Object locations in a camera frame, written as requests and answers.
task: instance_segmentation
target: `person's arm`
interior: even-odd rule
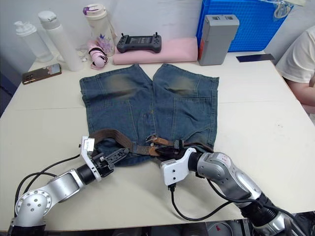
[[[298,83],[291,80],[285,80],[296,98],[305,105],[307,113],[315,113],[315,88],[310,87],[308,83]]]

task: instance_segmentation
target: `blue plastic crate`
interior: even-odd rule
[[[285,20],[274,21],[274,11],[273,4],[259,0],[203,0],[196,34],[198,45],[205,15],[234,14],[240,26],[228,51],[264,50]]]

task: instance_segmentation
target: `gray battery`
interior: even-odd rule
[[[235,15],[206,15],[199,46],[199,64],[222,64],[239,25]]]

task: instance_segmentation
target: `game controller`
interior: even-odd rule
[[[117,49],[120,53],[129,50],[152,50],[159,53],[162,49],[162,38],[157,32],[153,36],[129,36],[122,33]]]

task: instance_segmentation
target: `faded denim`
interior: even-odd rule
[[[213,147],[217,134],[219,78],[163,64],[153,81],[137,64],[80,80],[89,133],[117,129],[137,145],[155,134],[174,141]],[[112,139],[96,149],[108,155],[121,148]],[[150,156],[129,154],[118,165],[134,165]]]

